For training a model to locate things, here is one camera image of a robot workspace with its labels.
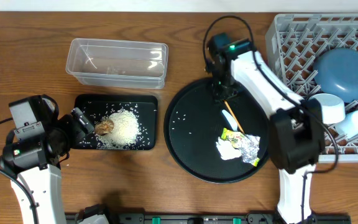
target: blue bowl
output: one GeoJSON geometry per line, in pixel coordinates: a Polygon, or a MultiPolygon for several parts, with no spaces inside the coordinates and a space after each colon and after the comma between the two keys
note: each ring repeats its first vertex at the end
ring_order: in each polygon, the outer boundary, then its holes
{"type": "Polygon", "coordinates": [[[340,97],[345,103],[358,101],[358,51],[334,49],[314,63],[314,80],[325,93],[340,97]]]}

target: white dish rack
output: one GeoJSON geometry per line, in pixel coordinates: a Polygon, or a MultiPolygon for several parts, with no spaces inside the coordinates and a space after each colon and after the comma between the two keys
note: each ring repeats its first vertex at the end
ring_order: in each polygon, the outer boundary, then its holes
{"type": "MultiPolygon", "coordinates": [[[[358,51],[358,14],[278,14],[265,36],[268,65],[294,92],[310,97],[321,92],[313,78],[313,63],[335,48],[358,51]]],[[[346,105],[346,112],[358,104],[346,105]]],[[[340,162],[358,162],[358,135],[346,140],[330,131],[339,144],[340,162]]],[[[326,135],[326,150],[319,162],[334,161],[334,147],[326,135]]]]}

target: black round tray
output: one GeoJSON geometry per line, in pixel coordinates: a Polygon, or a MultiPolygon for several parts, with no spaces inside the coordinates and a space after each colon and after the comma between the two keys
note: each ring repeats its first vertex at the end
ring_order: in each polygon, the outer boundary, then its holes
{"type": "Polygon", "coordinates": [[[229,99],[245,133],[260,136],[260,161],[254,167],[241,158],[222,160],[215,142],[223,128],[231,127],[221,113],[225,105],[212,98],[211,84],[211,78],[195,81],[173,98],[165,114],[165,142],[172,157],[191,175],[213,183],[238,182],[256,173],[268,159],[267,118],[248,91],[229,99]]]}

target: black rectangular tray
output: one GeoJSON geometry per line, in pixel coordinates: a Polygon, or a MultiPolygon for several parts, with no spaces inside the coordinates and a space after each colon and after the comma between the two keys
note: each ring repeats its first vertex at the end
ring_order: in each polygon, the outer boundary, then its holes
{"type": "MultiPolygon", "coordinates": [[[[99,123],[103,116],[109,116],[111,110],[117,111],[121,108],[130,111],[137,105],[136,115],[139,115],[138,123],[140,126],[141,136],[144,141],[137,141],[133,146],[127,146],[122,150],[150,150],[155,146],[157,125],[157,108],[158,101],[154,96],[139,95],[98,95],[84,94],[75,99],[74,107],[78,107],[93,123],[99,123]]],[[[99,141],[96,134],[91,133],[83,139],[85,143],[79,143],[74,149],[98,149],[99,141]]]]}

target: brown object in rice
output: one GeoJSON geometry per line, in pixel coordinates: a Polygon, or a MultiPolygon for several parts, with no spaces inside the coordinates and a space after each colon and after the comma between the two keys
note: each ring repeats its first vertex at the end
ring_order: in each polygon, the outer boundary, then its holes
{"type": "Polygon", "coordinates": [[[94,127],[94,132],[98,135],[105,135],[112,132],[114,129],[114,122],[110,119],[106,119],[94,127]]]}

